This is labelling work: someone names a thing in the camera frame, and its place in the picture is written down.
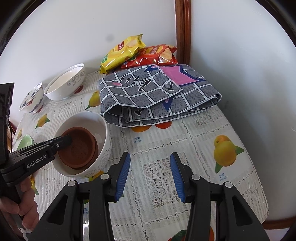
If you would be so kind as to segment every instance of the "small light green bowl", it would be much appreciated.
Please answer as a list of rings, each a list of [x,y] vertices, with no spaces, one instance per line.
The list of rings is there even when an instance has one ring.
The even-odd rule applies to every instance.
[[[34,144],[34,140],[32,137],[30,137],[29,135],[24,135],[24,137],[21,139],[18,147],[17,147],[17,150],[20,150],[24,147],[27,147],[27,146],[31,146]]]

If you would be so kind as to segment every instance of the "yellow chip bag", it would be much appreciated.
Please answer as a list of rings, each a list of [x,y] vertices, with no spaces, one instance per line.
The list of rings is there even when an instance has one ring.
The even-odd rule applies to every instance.
[[[142,34],[130,36],[107,53],[101,63],[101,74],[107,74],[113,68],[133,57],[146,45],[142,42]]]

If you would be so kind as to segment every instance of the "terracotta dish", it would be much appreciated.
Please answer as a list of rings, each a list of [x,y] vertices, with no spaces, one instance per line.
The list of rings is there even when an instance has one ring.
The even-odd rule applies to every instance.
[[[62,134],[65,135],[72,137],[72,144],[58,151],[61,161],[73,169],[90,167],[99,154],[95,137],[83,127],[72,127]]]

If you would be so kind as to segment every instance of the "gray checkered cloth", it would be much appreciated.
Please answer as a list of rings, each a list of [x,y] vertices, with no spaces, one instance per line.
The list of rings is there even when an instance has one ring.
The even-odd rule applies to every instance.
[[[101,113],[120,127],[146,126],[194,115],[215,106],[220,93],[188,65],[146,65],[99,81]]]

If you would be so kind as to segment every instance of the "large white ceramic bowl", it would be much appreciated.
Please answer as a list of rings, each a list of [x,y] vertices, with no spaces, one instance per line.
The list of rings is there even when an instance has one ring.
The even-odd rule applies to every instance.
[[[39,83],[23,99],[19,110],[25,113],[36,113],[43,105],[43,97],[42,83]]]
[[[87,178],[97,174],[107,163],[111,154],[111,135],[107,122],[98,113],[91,111],[79,112],[67,119],[57,130],[54,137],[61,136],[67,129],[80,126],[89,130],[98,143],[99,156],[94,163],[86,170],[75,170],[65,165],[57,153],[52,161],[55,169],[67,177]]]
[[[44,94],[51,100],[68,98],[80,87],[84,78],[84,64],[74,65],[55,77],[46,86]]]

